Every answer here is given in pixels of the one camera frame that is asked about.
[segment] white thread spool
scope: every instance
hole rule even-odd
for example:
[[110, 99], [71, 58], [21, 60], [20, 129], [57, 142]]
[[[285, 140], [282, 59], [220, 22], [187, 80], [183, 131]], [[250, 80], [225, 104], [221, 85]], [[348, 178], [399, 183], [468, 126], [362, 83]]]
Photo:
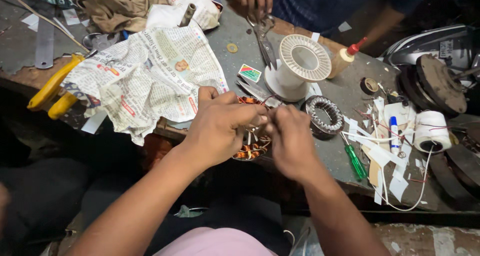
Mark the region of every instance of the white thread spool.
[[424, 111], [415, 119], [415, 139], [413, 145], [422, 152], [439, 153], [452, 147], [445, 117], [438, 111]]
[[272, 93], [287, 102], [297, 102], [308, 94], [309, 82], [328, 77], [332, 62], [327, 51], [309, 37], [292, 34], [283, 38], [278, 49], [278, 69], [265, 68], [265, 83]]

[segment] green screwdriver handle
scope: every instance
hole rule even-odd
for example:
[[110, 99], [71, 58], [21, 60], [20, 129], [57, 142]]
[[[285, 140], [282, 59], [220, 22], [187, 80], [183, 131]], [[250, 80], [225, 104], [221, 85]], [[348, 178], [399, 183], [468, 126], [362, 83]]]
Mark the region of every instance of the green screwdriver handle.
[[362, 180], [367, 177], [367, 171], [365, 170], [365, 167], [360, 163], [360, 160], [358, 159], [357, 155], [355, 154], [355, 150], [353, 149], [353, 146], [351, 145], [345, 145], [345, 151], [350, 157], [350, 161], [353, 165], [353, 168], [355, 169], [355, 172], [357, 173], [357, 177]]

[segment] cloth rag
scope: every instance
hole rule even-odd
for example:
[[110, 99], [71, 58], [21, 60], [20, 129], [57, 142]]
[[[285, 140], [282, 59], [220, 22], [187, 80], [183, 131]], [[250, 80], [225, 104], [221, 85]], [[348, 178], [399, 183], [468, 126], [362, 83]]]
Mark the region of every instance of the cloth rag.
[[148, 9], [162, 0], [77, 0], [77, 4], [105, 33], [145, 29]]

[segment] metal ruler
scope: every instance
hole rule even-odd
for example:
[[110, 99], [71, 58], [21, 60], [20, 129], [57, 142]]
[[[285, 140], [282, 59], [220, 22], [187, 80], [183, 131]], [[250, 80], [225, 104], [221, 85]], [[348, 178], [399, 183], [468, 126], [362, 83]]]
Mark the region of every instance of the metal ruler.
[[53, 25], [44, 19], [38, 20], [36, 33], [35, 67], [46, 69], [53, 66]]

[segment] workbench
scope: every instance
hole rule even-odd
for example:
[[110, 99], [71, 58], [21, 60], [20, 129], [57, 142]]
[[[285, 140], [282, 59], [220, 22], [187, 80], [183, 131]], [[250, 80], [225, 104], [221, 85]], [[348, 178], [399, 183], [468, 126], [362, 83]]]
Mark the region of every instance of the workbench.
[[[20, 85], [22, 89], [37, 90], [45, 84], [51, 75], [53, 75], [64, 64], [69, 62], [69, 58], [61, 58], [63, 53], [70, 54], [80, 51], [80, 49], [67, 37], [60, 34], [60, 31], [56, 30], [54, 48], [55, 57], [57, 59], [54, 62], [54, 67], [44, 71], [33, 68], [35, 50], [32, 45], [35, 45], [36, 33], [28, 29], [26, 24], [20, 22], [21, 18], [25, 17], [22, 16], [24, 14], [25, 10], [22, 7], [13, 6], [7, 2], [0, 2], [0, 16], [2, 19], [6, 19], [5, 21], [1, 21], [0, 29], [3, 29], [8, 25], [12, 26], [9, 31], [0, 37], [0, 48], [2, 48], [2, 50], [0, 50], [0, 64], [2, 65], [2, 70], [0, 71], [0, 86], [17, 88], [18, 90], [18, 86]], [[219, 27], [207, 31], [205, 35], [209, 40], [210, 47], [223, 68], [230, 90], [235, 91], [238, 95], [246, 95], [244, 91], [234, 83], [237, 80], [237, 72], [241, 65], [245, 63], [260, 71], [264, 71], [266, 67], [255, 34], [253, 32], [251, 34], [247, 33], [247, 30], [251, 29], [251, 26], [243, 17], [238, 15], [227, 5], [224, 7], [219, 22]], [[83, 25], [65, 26], [79, 41], [87, 34]], [[311, 32], [297, 28], [282, 20], [277, 20], [275, 27], [267, 34], [269, 41], [275, 48], [277, 57], [280, 41], [285, 35], [293, 33], [303, 34], [308, 37], [311, 37], [312, 35]], [[343, 45], [323, 37], [320, 37], [318, 42], [328, 49], [327, 51], [329, 51], [331, 57], [341, 48], [344, 48]], [[229, 43], [237, 45], [238, 51], [236, 53], [230, 53], [227, 51], [227, 44]], [[373, 103], [371, 100], [363, 100], [371, 97], [361, 90], [359, 85], [360, 79], [363, 77], [370, 77], [377, 82], [381, 82], [385, 89], [397, 89], [395, 87], [395, 79], [398, 73], [399, 72], [391, 66], [365, 54], [358, 53], [355, 57], [355, 61], [347, 69], [337, 75], [334, 79], [323, 80], [318, 84], [321, 88], [322, 94], [332, 100], [345, 116], [356, 119], [361, 123], [363, 118], [355, 112], [354, 109], [365, 112], [367, 110], [367, 105]], [[263, 77], [261, 77], [258, 84], [267, 89], [264, 85]], [[23, 93], [27, 96], [32, 96], [35, 93], [32, 92], [32, 90], [23, 91]], [[380, 91], [375, 95], [382, 95], [385, 98]], [[303, 100], [294, 105], [300, 108], [302, 103]], [[81, 112], [79, 111], [69, 111], [62, 120], [67, 123], [72, 122], [72, 115], [74, 115], [75, 123], [71, 125], [77, 129], [80, 128], [82, 123], [85, 122], [85, 119], [81, 116]], [[156, 132], [166, 136], [180, 136], [181, 138], [185, 135], [185, 129], [189, 127], [190, 123], [191, 122], [174, 123], [167, 120], [161, 120]], [[353, 146], [355, 147], [357, 154], [360, 154], [359, 144], [353, 143]], [[367, 180], [358, 182], [355, 179], [349, 157], [344, 150], [344, 142], [340, 136], [336, 136], [328, 141], [315, 139], [315, 148], [317, 154], [321, 157], [322, 161], [335, 179], [350, 184], [353, 187], [351, 190], [353, 192], [359, 192], [370, 196], [374, 195], [374, 190]], [[410, 163], [405, 171], [405, 179], [409, 173], [411, 174], [412, 179], [423, 179], [419, 169], [415, 166], [415, 158], [422, 159], [422, 157], [422, 154], [416, 149], [413, 149], [412, 154], [410, 155]], [[392, 178], [393, 169], [394, 165], [392, 162], [385, 167], [387, 184]], [[414, 205], [420, 195], [421, 189], [421, 183], [409, 181], [409, 185], [403, 194], [402, 203], [409, 206]], [[398, 204], [392, 194], [389, 194], [389, 196], [392, 204]], [[420, 204], [418, 206], [419, 208], [425, 210], [438, 209], [439, 198], [434, 193], [430, 183], [427, 183], [425, 186], [422, 200], [427, 202], [427, 204]]]

